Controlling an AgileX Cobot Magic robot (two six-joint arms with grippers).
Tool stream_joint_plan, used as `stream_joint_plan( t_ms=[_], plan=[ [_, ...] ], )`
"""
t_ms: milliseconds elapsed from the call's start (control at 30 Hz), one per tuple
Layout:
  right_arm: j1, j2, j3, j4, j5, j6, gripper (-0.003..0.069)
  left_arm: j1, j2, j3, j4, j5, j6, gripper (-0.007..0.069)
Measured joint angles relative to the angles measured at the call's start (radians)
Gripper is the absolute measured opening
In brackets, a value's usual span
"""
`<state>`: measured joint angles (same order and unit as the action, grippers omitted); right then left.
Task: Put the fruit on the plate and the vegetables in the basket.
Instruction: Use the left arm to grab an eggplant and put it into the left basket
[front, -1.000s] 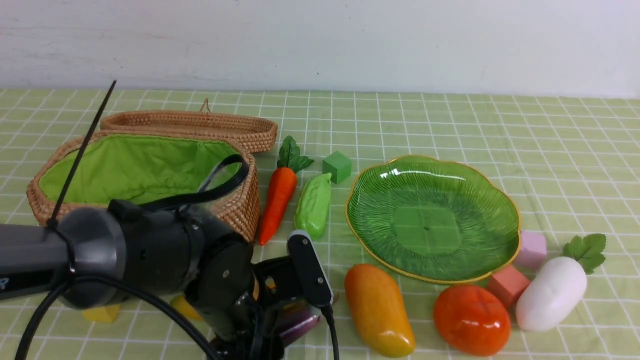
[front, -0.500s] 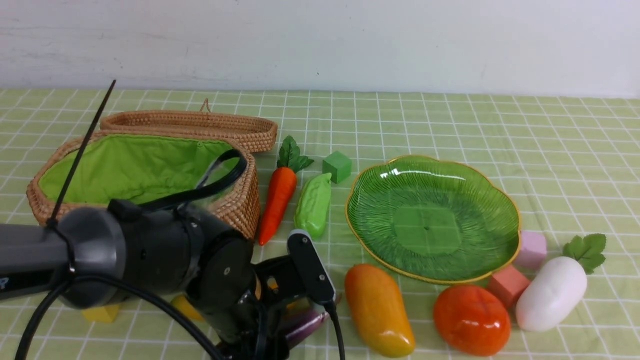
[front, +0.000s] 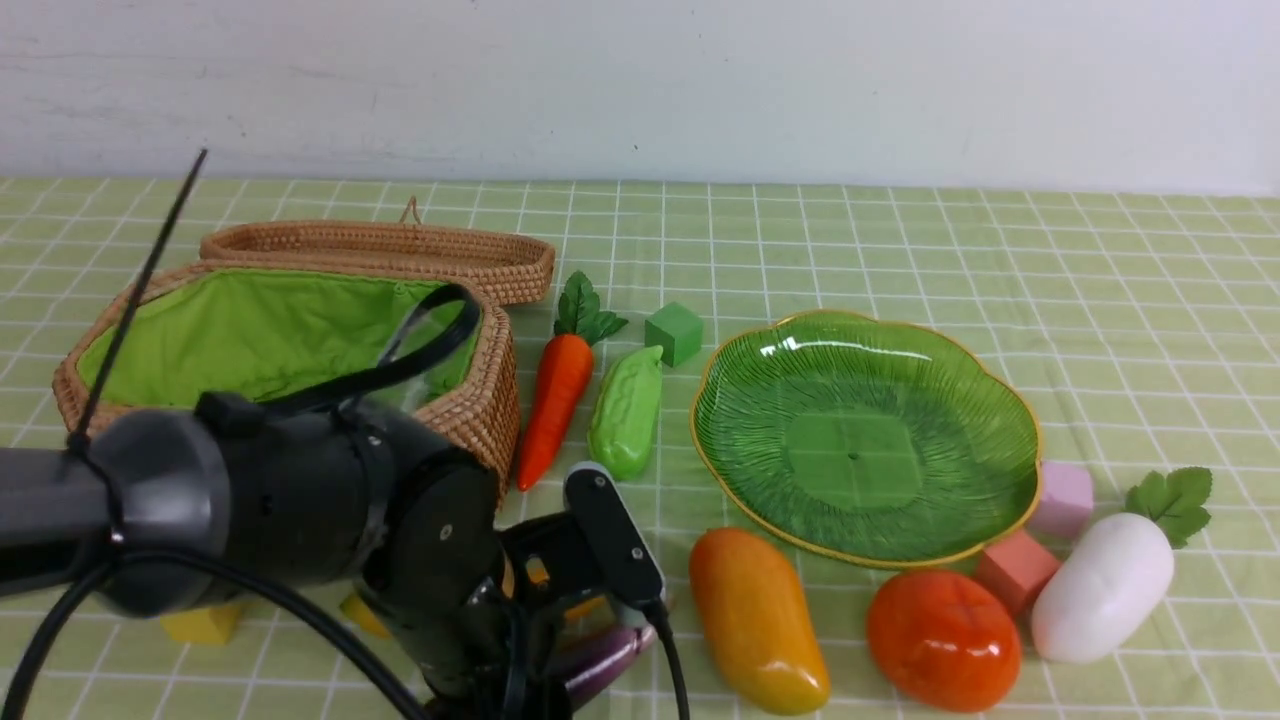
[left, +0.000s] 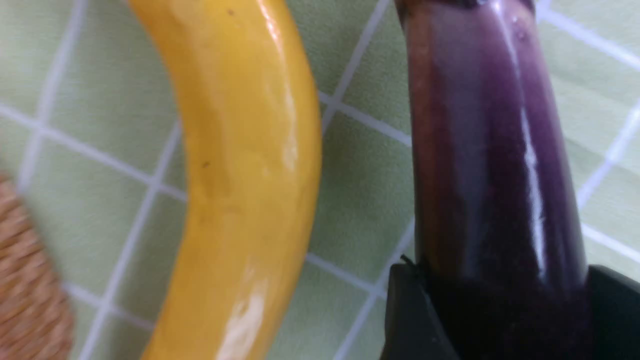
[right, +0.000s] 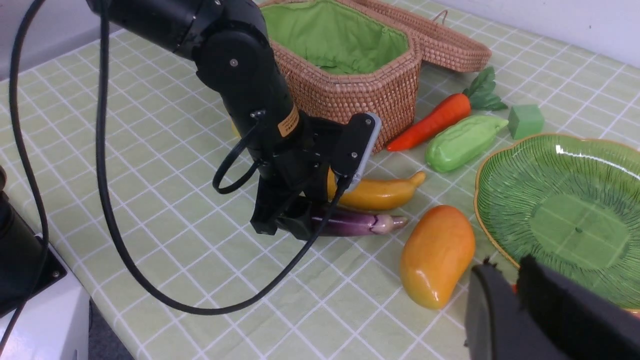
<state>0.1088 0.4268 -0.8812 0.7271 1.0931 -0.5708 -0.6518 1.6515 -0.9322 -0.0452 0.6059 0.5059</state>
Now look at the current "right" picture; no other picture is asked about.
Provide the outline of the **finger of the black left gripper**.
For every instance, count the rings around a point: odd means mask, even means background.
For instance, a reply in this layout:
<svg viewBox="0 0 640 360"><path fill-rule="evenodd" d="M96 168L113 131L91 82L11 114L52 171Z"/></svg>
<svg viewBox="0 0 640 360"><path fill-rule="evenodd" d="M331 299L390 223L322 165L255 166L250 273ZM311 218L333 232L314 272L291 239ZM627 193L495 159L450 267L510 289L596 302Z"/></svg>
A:
<svg viewBox="0 0 640 360"><path fill-rule="evenodd" d="M276 225L295 239L307 241L320 228L329 205L327 202L298 197L276 218Z"/></svg>

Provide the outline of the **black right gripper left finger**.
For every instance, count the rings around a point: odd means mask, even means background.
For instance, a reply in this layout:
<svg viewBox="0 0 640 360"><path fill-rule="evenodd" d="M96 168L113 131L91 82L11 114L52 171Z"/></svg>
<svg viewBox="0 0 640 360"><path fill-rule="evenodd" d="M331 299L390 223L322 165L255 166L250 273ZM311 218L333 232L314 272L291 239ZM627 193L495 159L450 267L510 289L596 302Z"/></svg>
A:
<svg viewBox="0 0 640 360"><path fill-rule="evenodd" d="M471 360L567 360L544 335L488 259L471 268L464 316Z"/></svg>

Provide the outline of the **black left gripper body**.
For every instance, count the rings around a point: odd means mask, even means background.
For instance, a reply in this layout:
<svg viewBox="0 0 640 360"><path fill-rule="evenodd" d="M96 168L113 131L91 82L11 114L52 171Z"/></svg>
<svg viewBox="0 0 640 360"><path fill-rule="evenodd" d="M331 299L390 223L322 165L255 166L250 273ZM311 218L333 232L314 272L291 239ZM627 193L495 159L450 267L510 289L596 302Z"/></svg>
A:
<svg viewBox="0 0 640 360"><path fill-rule="evenodd" d="M254 117L250 172L258 172L259 180L250 224L258 234L274 235L281 230L277 217L297 198L330 203L330 159L344 127L320 117L302 116L294 123L277 122L272 116Z"/></svg>

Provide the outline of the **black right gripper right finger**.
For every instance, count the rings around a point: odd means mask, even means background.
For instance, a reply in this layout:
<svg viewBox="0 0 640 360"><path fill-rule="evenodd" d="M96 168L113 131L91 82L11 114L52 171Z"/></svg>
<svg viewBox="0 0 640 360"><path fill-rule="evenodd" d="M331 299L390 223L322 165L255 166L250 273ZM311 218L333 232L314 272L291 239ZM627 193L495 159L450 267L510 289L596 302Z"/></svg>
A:
<svg viewBox="0 0 640 360"><path fill-rule="evenodd" d="M639 319L526 255L516 281L521 306L572 360L637 360Z"/></svg>

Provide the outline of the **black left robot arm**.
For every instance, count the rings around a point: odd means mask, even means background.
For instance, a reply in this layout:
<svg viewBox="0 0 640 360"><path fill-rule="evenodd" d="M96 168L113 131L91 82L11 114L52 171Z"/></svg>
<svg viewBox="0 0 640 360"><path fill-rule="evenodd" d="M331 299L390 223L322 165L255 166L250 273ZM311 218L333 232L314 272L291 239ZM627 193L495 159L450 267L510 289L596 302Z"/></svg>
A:
<svg viewBox="0 0 640 360"><path fill-rule="evenodd" d="M212 187L230 194L259 173L250 224L258 234L281 229L299 240L361 236L371 217L331 209L329 168L345 162L342 149L366 117L347 125L309 116L295 106L275 61L265 19L251 0L89 0L102 25L114 23L192 61L196 76L217 92L240 142L214 174Z"/></svg>

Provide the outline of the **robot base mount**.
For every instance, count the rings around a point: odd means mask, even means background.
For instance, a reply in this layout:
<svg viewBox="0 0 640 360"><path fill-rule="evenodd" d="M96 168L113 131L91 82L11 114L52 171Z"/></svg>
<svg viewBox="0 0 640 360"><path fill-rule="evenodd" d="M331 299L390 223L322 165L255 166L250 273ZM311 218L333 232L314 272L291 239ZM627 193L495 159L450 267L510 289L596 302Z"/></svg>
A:
<svg viewBox="0 0 640 360"><path fill-rule="evenodd" d="M1 358L87 360L89 295L1 192Z"/></svg>

